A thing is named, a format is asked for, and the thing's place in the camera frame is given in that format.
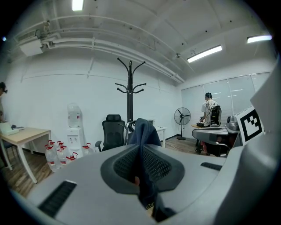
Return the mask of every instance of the glass wall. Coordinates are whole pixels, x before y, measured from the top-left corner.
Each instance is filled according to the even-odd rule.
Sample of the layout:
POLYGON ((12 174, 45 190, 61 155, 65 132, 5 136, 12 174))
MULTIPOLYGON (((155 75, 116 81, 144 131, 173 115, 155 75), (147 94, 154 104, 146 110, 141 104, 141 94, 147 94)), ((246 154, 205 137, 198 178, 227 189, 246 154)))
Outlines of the glass wall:
POLYGON ((269 73, 260 73, 252 75, 252 80, 254 83, 255 91, 258 91, 263 83, 268 79, 269 73))
POLYGON ((210 92, 213 100, 217 101, 222 110, 221 125, 225 126, 228 116, 232 115, 232 102, 227 80, 204 84, 205 93, 210 92))
POLYGON ((250 99, 254 96, 255 89, 250 75, 228 79, 228 82, 235 115, 252 105, 250 99))
POLYGON ((194 128, 191 125, 199 123, 200 117, 203 116, 201 107, 205 102, 205 93, 210 92, 221 106, 221 126, 225 126, 228 116, 235 115, 252 105, 250 99, 268 77, 269 73, 239 76, 182 90, 183 107, 191 113, 191 120, 185 125, 183 136, 193 138, 191 133, 194 128))
POLYGON ((191 124, 199 123, 199 119, 203 115, 201 112, 202 104, 205 101, 203 85, 182 90, 182 101, 183 107, 187 108, 191 115, 189 123, 184 127, 183 136, 193 138, 191 133, 194 127, 192 127, 191 124))

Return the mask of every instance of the black coat rack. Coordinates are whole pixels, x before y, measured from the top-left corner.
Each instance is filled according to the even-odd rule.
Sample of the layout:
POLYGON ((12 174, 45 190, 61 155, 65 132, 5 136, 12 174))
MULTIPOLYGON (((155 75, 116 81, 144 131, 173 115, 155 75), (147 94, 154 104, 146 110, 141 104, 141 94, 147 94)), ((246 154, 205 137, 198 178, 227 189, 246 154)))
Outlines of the black coat rack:
POLYGON ((144 89, 142 88, 139 91, 134 92, 136 87, 142 86, 142 85, 146 85, 146 83, 142 83, 139 84, 135 87, 133 87, 133 74, 135 73, 136 69, 139 68, 141 65, 143 65, 145 63, 145 61, 143 63, 141 63, 140 65, 138 65, 132 72, 132 61, 130 60, 129 62, 129 69, 128 67, 122 62, 121 59, 117 58, 125 67, 126 70, 128 72, 128 86, 125 87, 122 84, 119 83, 115 83, 116 85, 122 86, 126 89, 126 91, 122 91, 119 87, 117 88, 117 90, 119 90, 122 93, 127 93, 127 122, 132 122, 133 121, 133 94, 137 94, 140 93, 141 91, 144 91, 144 89))

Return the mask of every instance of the wooden desk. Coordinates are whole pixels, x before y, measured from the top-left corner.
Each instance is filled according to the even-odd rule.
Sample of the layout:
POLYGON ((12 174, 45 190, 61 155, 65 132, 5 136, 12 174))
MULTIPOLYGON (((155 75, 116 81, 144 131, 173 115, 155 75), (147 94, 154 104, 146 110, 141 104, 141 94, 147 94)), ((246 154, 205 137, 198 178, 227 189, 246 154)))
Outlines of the wooden desk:
POLYGON ((198 127, 196 124, 192 124, 191 126, 195 128, 202 128, 202 127, 198 127))
POLYGON ((34 150, 37 151, 33 140, 36 139, 36 138, 40 138, 44 135, 49 135, 49 139, 50 139, 50 130, 43 130, 43 129, 26 127, 24 130, 20 130, 16 134, 11 134, 11 135, 0 134, 1 148, 2 148, 4 157, 5 157, 5 160, 8 164, 9 169, 13 170, 13 168, 10 164, 10 161, 8 159, 7 153, 6 153, 6 149, 4 147, 3 140, 5 140, 5 141, 7 141, 11 144, 14 144, 18 147, 18 152, 19 152, 20 158, 22 160, 22 163, 23 163, 27 173, 29 174, 30 178, 32 179, 32 181, 34 183, 37 183, 37 180, 36 180, 35 176, 33 175, 32 171, 30 170, 29 165, 27 164, 25 155, 24 155, 23 150, 22 150, 22 145, 27 143, 27 142, 31 142, 34 150))
POLYGON ((165 130, 167 128, 166 127, 155 126, 155 129, 156 129, 157 132, 163 131, 163 144, 162 144, 162 147, 165 148, 165 145, 166 145, 165 130))

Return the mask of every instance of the ceiling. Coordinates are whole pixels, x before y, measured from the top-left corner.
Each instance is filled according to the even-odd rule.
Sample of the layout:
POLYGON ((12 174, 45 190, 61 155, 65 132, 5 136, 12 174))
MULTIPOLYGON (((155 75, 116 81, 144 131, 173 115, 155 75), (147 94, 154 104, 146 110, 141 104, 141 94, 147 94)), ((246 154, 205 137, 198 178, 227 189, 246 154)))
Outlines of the ceiling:
POLYGON ((192 53, 221 44, 225 51, 221 59, 226 60, 237 48, 254 57, 257 45, 246 45, 246 38, 267 32, 245 5, 233 0, 84 0, 82 11, 72 11, 71 0, 42 0, 18 19, 2 54, 11 60, 24 56, 14 37, 35 29, 44 38, 59 33, 61 38, 94 37, 123 45, 184 80, 205 61, 188 63, 192 53))

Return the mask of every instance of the chair backrest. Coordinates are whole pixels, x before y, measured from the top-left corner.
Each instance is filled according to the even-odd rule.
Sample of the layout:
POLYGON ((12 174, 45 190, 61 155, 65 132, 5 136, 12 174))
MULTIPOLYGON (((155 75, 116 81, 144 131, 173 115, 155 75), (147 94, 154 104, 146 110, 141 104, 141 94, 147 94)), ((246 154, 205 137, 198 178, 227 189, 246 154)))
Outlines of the chair backrest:
POLYGON ((121 120, 120 115, 109 114, 106 120, 102 122, 104 129, 104 150, 120 147, 124 144, 124 127, 125 122, 121 120))
POLYGON ((221 124, 221 107, 219 105, 215 106, 211 111, 211 121, 210 126, 216 126, 221 124))

